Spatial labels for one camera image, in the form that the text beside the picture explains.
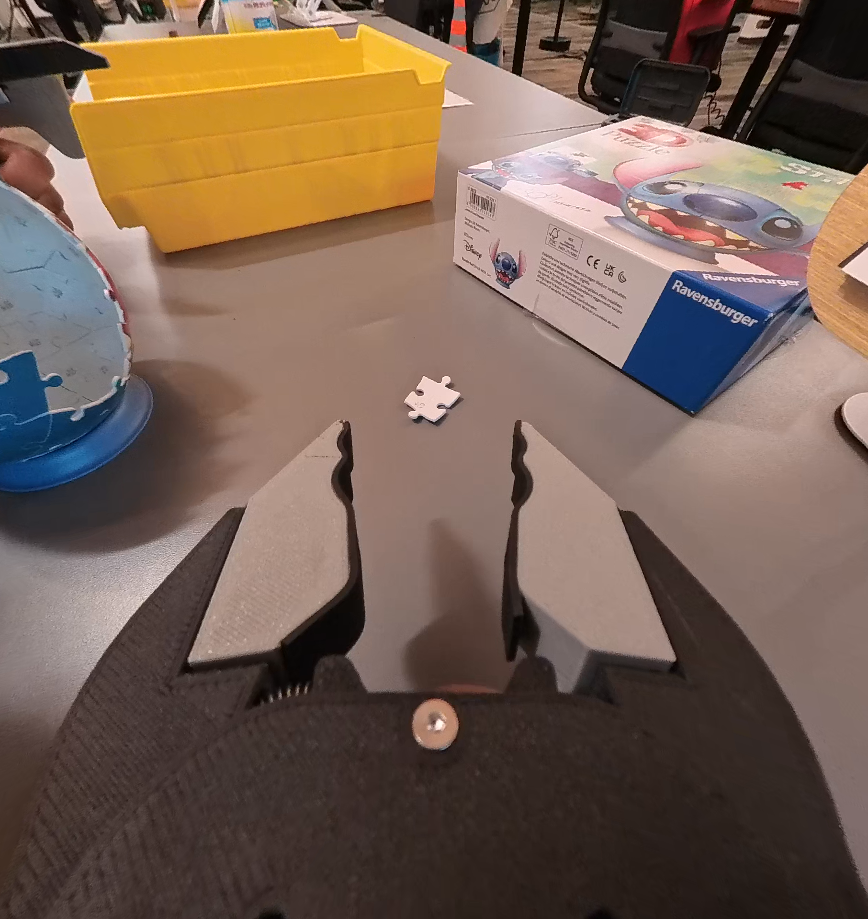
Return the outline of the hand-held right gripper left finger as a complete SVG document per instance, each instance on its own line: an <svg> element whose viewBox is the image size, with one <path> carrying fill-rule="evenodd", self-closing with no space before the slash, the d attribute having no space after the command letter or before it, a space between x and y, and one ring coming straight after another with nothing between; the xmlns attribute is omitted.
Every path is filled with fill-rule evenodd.
<svg viewBox="0 0 868 919"><path fill-rule="evenodd" d="M187 658L190 668L313 668L365 623L351 428L336 420L249 499Z"/></svg>

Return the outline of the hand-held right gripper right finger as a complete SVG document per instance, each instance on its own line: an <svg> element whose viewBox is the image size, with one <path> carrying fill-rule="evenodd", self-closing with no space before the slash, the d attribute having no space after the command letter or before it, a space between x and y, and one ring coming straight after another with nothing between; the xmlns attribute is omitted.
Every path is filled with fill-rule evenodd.
<svg viewBox="0 0 868 919"><path fill-rule="evenodd" d="M562 693L606 666L669 672L676 653L616 502L530 423L512 437L502 582L508 661L548 661Z"/></svg>

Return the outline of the white puzzle piece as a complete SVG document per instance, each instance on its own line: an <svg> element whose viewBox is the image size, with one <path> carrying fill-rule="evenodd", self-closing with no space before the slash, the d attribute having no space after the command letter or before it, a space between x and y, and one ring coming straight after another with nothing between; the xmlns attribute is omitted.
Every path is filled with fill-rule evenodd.
<svg viewBox="0 0 868 919"><path fill-rule="evenodd" d="M451 377L439 380L424 375L405 397L407 416L414 422L439 424L448 411L461 399L462 394L451 385Z"/></svg>

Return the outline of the blue puzzle ball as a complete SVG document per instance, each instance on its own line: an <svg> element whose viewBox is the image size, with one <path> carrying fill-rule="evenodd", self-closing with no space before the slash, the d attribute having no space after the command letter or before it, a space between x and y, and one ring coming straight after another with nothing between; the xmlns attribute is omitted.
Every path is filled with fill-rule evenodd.
<svg viewBox="0 0 868 919"><path fill-rule="evenodd" d="M58 453L120 409L132 345L106 271L0 180L0 465Z"/></svg>

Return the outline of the white blue puzzle box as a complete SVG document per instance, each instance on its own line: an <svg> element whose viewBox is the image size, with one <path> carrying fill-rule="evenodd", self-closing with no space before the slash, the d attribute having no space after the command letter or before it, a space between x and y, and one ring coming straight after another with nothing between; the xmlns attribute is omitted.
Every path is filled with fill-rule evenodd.
<svg viewBox="0 0 868 919"><path fill-rule="evenodd" d="M461 169L454 262L694 415L811 321L853 179L634 117Z"/></svg>

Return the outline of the person's left hand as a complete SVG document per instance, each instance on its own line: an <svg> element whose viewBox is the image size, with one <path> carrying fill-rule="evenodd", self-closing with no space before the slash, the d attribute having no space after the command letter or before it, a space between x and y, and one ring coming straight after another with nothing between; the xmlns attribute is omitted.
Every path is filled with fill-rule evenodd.
<svg viewBox="0 0 868 919"><path fill-rule="evenodd" d="M72 220L65 211L62 197L53 186L54 177L54 169L45 155L0 135L0 178L37 202L72 231Z"/></svg>

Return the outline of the yellow plastic bin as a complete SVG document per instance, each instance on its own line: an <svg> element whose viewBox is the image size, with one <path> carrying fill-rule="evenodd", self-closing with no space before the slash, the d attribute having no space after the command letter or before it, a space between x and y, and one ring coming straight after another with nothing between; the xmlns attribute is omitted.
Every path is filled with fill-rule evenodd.
<svg viewBox="0 0 868 919"><path fill-rule="evenodd" d="M430 201L450 63L360 25L88 43L99 197L164 253Z"/></svg>

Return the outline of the curved wooden sheet holder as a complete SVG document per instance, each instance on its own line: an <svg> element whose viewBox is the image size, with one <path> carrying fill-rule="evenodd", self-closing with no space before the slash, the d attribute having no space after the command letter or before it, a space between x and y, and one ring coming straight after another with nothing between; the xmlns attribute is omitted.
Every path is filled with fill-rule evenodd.
<svg viewBox="0 0 868 919"><path fill-rule="evenodd" d="M868 287L841 263L868 243L868 163L827 214L811 249L807 283L825 328L868 360Z"/></svg>

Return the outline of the black chair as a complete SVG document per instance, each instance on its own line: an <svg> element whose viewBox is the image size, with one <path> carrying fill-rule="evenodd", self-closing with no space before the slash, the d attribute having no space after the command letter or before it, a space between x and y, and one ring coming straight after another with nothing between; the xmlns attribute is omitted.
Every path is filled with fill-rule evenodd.
<svg viewBox="0 0 868 919"><path fill-rule="evenodd" d="M868 163L868 1L807 3L735 138L853 175Z"/></svg>
<svg viewBox="0 0 868 919"><path fill-rule="evenodd" d="M669 60L682 3L602 1L578 98L612 121L646 116L689 125L712 72Z"/></svg>

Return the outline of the red chair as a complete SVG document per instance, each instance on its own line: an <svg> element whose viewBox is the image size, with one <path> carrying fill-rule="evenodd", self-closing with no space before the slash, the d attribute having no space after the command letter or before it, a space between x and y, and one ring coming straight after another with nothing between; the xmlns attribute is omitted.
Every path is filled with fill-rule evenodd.
<svg viewBox="0 0 868 919"><path fill-rule="evenodd" d="M734 1L684 1L669 60L716 69L733 22L734 5Z"/></svg>

